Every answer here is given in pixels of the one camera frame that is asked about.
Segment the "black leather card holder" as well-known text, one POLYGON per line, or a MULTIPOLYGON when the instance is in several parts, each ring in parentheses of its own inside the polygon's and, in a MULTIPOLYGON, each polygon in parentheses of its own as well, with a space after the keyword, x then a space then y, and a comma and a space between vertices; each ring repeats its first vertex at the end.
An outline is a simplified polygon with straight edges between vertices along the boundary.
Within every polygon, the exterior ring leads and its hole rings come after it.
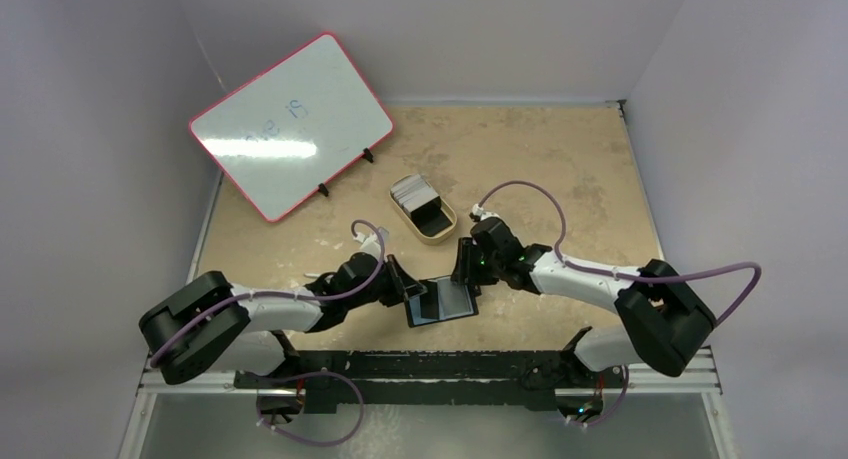
POLYGON ((405 301, 407 324, 422 327, 479 314, 479 286, 453 282, 449 276, 420 281, 423 291, 405 301))

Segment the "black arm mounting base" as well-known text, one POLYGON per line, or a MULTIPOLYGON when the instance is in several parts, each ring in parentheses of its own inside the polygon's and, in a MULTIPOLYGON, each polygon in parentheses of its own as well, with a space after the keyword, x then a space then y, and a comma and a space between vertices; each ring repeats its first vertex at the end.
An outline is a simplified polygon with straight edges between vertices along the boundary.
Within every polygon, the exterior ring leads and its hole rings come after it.
POLYGON ((599 414, 603 395, 624 383, 614 366, 597 373, 570 370, 561 350, 289 351, 266 375, 239 372, 239 389, 291 388, 308 413, 342 404, 520 406, 579 419, 599 414))

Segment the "dark credit card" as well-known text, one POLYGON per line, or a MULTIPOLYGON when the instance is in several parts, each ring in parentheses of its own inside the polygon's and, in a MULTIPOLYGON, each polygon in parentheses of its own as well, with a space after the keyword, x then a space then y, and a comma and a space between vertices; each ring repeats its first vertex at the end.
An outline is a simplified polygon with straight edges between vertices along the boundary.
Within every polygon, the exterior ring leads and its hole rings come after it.
POLYGON ((440 284, 439 294, 443 316, 464 316, 473 312, 472 297, 465 285, 448 279, 440 284))
POLYGON ((426 292, 419 297, 419 314, 425 321, 440 318, 439 282, 436 279, 424 280, 426 292))

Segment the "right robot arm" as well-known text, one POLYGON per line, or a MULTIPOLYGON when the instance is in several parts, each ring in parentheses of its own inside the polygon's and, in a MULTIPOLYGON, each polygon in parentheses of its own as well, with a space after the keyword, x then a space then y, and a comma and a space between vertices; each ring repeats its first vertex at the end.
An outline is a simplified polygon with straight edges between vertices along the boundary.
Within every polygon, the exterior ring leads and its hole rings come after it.
POLYGON ((459 239, 451 279, 473 290, 503 282, 513 290, 566 297, 616 314, 617 325, 585 327, 564 347, 561 371, 576 386, 600 371, 635 363, 678 377, 718 325, 709 307, 662 260, 622 269, 566 262, 550 245, 523 244, 499 217, 480 220, 459 239))

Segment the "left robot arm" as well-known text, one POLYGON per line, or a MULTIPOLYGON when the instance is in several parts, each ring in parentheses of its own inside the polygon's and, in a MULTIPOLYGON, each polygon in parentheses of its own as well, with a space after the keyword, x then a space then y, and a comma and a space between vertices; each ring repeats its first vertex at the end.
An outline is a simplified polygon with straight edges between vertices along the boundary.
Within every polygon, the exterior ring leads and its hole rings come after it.
POLYGON ((393 255, 378 259, 364 252, 292 291, 251 290, 209 271, 143 314, 139 329, 151 368, 169 385, 186 383, 227 358, 284 388, 297 378, 298 361, 285 352, 283 332, 322 332, 355 308, 392 307, 427 292, 393 255))

